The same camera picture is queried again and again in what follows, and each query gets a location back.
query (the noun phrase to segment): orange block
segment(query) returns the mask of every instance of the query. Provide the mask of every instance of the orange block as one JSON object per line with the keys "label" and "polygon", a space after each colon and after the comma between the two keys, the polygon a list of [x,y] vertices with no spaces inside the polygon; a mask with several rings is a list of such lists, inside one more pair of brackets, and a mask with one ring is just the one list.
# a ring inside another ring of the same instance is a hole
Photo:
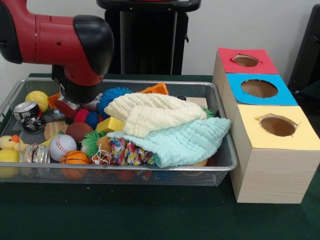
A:
{"label": "orange block", "polygon": [[60,97],[60,92],[57,93],[56,95],[53,96],[49,96],[48,97],[48,103],[49,103],[49,107],[51,109],[57,109],[57,106],[55,104],[55,101],[58,100],[58,98]]}
{"label": "orange block", "polygon": [[167,86],[162,82],[158,83],[155,86],[151,86],[146,88],[143,91],[140,91],[142,94],[163,94],[163,95],[169,95]]}

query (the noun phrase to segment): white string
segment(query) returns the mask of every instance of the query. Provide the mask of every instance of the white string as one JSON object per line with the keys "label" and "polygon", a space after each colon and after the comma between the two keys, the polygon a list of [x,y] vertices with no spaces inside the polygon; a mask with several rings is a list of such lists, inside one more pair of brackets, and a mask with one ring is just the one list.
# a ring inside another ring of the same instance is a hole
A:
{"label": "white string", "polygon": [[93,156],[91,157],[92,162],[93,162],[95,165],[100,165],[100,162],[104,162],[104,163],[106,163],[106,164],[108,164],[108,165],[111,165],[110,160],[109,160],[109,161],[104,160],[104,159],[101,158],[101,156],[108,155],[108,156],[111,156],[111,157],[112,157],[112,154],[110,154],[110,153],[107,152],[106,150],[101,149],[101,146],[102,146],[102,144],[100,143],[99,148],[98,148],[98,151],[96,152],[95,155],[93,155]]}

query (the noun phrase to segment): wire mesh basket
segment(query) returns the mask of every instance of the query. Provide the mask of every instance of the wire mesh basket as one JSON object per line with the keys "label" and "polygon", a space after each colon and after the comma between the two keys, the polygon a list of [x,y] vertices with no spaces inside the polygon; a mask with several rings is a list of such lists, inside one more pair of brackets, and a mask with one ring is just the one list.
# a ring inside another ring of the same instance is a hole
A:
{"label": "wire mesh basket", "polygon": [[[159,81],[104,80],[99,92],[115,87],[129,88],[139,92],[154,86]],[[216,116],[225,118],[225,112],[216,86],[208,82],[164,81],[171,96],[206,98],[208,108]],[[24,102],[32,91],[42,91],[48,96],[59,92],[59,85],[49,78],[26,78],[18,82],[0,107],[0,133],[19,135],[26,144],[45,141],[44,132],[29,134],[13,117],[13,109]],[[46,122],[52,122],[49,112],[44,113]],[[214,155],[216,166],[117,166],[117,165],[76,165],[60,163],[16,163],[0,162],[0,182],[11,183],[64,183],[64,184],[135,184],[174,186],[218,186],[238,164],[237,153],[228,133],[221,147]]]}

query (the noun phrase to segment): stacked wooden boxes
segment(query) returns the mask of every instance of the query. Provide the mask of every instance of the stacked wooden boxes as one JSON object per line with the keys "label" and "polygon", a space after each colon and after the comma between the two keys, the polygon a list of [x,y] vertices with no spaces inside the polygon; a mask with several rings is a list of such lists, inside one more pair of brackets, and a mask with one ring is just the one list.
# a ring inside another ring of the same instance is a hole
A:
{"label": "stacked wooden boxes", "polygon": [[320,139],[267,52],[219,48],[213,83],[232,121],[237,202],[301,203],[320,162]]}

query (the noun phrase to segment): cardboard inside hole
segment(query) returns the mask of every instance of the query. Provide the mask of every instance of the cardboard inside hole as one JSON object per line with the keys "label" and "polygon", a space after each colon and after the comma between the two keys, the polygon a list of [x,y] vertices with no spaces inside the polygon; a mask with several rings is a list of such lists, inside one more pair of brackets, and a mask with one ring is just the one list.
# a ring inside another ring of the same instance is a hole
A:
{"label": "cardboard inside hole", "polygon": [[278,94],[278,89],[275,85],[260,79],[244,81],[241,84],[241,89],[247,94],[263,99],[272,98]]}
{"label": "cardboard inside hole", "polygon": [[279,137],[286,137],[293,135],[298,125],[291,121],[290,119],[269,114],[263,117],[260,117],[260,124],[261,126],[269,133],[279,136]]}
{"label": "cardboard inside hole", "polygon": [[232,59],[236,64],[246,67],[253,68],[258,65],[259,60],[253,56],[238,54]]}

